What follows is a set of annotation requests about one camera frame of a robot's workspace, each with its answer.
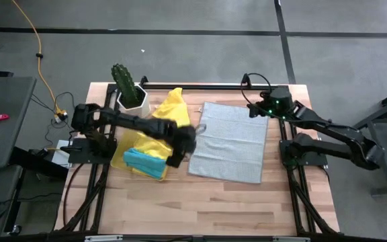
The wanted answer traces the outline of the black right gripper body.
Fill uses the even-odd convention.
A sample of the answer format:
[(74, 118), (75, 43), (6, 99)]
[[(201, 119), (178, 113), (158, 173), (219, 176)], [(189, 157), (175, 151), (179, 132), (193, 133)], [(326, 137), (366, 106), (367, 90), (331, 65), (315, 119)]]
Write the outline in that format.
[(276, 87), (264, 95), (265, 109), (276, 116), (287, 116), (293, 106), (292, 94), (285, 87)]

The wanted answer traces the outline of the green cactus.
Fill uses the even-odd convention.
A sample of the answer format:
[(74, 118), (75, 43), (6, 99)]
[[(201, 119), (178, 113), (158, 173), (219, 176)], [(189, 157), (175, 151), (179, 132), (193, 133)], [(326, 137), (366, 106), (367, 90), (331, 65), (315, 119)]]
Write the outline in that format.
[(122, 105), (126, 108), (135, 108), (140, 105), (137, 90), (128, 69), (121, 64), (115, 64), (111, 68), (113, 80), (116, 82), (122, 94)]

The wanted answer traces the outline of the grey side table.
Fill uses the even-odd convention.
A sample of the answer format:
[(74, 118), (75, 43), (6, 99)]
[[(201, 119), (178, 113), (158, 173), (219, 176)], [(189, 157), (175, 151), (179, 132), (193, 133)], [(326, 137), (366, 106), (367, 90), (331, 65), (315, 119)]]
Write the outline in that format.
[(0, 122), (0, 168), (9, 164), (35, 85), (33, 77), (0, 77), (0, 114), (10, 117)]

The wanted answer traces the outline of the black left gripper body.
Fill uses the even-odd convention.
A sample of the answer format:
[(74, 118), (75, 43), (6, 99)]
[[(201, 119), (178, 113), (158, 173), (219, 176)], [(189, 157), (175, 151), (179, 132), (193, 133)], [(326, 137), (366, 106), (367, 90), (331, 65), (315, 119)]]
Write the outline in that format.
[(175, 127), (171, 146), (176, 153), (192, 154), (196, 149), (196, 129), (193, 126)]

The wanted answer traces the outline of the white plant pot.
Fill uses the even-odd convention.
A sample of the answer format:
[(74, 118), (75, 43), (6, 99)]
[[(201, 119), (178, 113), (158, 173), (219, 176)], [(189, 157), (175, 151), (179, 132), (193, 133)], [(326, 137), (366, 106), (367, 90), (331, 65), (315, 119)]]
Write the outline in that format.
[(150, 102), (149, 102), (148, 93), (139, 84), (136, 84), (135, 88), (136, 88), (137, 92), (139, 92), (139, 94), (142, 97), (141, 104), (139, 106), (137, 106), (137, 107), (129, 108), (128, 109), (128, 108), (126, 108), (122, 104), (122, 94), (119, 93), (118, 97), (116, 99), (117, 103), (120, 106), (119, 110), (122, 113), (125, 113), (125, 114), (130, 114), (130, 115), (133, 115), (133, 116), (139, 116), (141, 118), (146, 118), (150, 114), (150, 112), (151, 112), (150, 111), (151, 110), (151, 106), (150, 106)]

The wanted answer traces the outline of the grey microfiber towel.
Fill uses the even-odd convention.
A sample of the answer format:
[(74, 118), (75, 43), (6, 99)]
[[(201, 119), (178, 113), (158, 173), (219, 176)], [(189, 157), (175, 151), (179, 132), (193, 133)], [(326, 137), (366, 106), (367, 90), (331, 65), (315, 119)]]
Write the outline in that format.
[(249, 117), (249, 109), (206, 102), (188, 173), (248, 184), (261, 183), (269, 119)]

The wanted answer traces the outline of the white paper sheet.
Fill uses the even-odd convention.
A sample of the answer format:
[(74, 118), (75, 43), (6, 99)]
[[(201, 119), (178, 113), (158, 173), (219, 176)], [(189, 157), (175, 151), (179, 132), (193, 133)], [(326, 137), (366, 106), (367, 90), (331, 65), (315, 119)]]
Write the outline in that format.
[(69, 154), (62, 151), (61, 147), (67, 147), (71, 145), (71, 141), (59, 140), (55, 147), (45, 148), (48, 152), (53, 152), (52, 162), (65, 168), (71, 168), (72, 164), (69, 163)]

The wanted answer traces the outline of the yellow microfiber towel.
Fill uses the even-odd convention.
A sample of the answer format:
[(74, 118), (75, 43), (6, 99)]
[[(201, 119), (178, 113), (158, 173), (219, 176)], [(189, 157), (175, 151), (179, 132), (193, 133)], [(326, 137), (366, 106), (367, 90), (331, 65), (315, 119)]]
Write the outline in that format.
[(135, 132), (132, 148), (163, 160), (166, 160), (173, 152), (173, 149), (165, 141), (153, 139), (141, 132)]
[(180, 87), (170, 91), (166, 99), (153, 112), (152, 117), (175, 121), (178, 127), (190, 125), (187, 104), (182, 92), (183, 89)]

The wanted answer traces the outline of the black aluminium table frame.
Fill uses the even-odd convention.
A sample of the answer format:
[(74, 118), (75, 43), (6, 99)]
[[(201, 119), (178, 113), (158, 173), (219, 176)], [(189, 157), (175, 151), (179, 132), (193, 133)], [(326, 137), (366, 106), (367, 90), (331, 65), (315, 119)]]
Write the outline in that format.
[[(183, 88), (192, 124), (200, 121), (204, 102), (245, 107), (239, 84), (146, 83), (154, 111), (174, 87)], [(166, 180), (156, 181), (110, 167), (98, 233), (135, 235), (296, 235), (288, 175), (280, 160), (280, 126), (269, 120), (260, 184), (242, 184), (187, 173), (187, 163), (170, 168)], [(326, 173), (304, 168), (309, 196), (327, 224), (339, 231)], [(58, 209), (55, 229), (85, 199), (91, 165), (73, 179), (68, 198)]]

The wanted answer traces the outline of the yellow translucent plastic bin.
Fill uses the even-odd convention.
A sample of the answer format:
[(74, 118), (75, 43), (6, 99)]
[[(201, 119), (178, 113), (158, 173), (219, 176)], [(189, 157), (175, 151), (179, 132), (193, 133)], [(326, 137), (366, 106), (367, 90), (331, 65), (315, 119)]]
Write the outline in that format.
[[(150, 177), (149, 175), (146, 175), (145, 173), (143, 173), (141, 171), (138, 171), (132, 167), (128, 167), (123, 160), (124, 152), (127, 151), (128, 149), (132, 148), (132, 145), (134, 143), (135, 132), (136, 131), (134, 131), (134, 130), (125, 129), (125, 131), (123, 132), (123, 135), (122, 135), (122, 139), (118, 143), (118, 147), (116, 149), (116, 152), (114, 153), (114, 156), (112, 157), (111, 166), (114, 168), (117, 168), (117, 169), (124, 169), (126, 171), (135, 173), (137, 175), (142, 175), (142, 176), (145, 176), (145, 177), (148, 177), (151, 179), (155, 179), (155, 178)], [(166, 169), (165, 169), (165, 172), (164, 172), (162, 178), (155, 179), (155, 180), (158, 180), (158, 181), (164, 180), (166, 175), (167, 175), (167, 168), (168, 168), (168, 166), (166, 165)]]

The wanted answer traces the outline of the teal microfiber towel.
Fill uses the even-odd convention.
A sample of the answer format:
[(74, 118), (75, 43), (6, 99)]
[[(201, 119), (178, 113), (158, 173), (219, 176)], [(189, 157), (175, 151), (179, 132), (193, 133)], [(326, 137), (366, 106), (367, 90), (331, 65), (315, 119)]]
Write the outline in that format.
[(166, 169), (164, 159), (147, 155), (134, 148), (124, 152), (123, 160), (128, 167), (132, 167), (155, 179), (161, 179)]

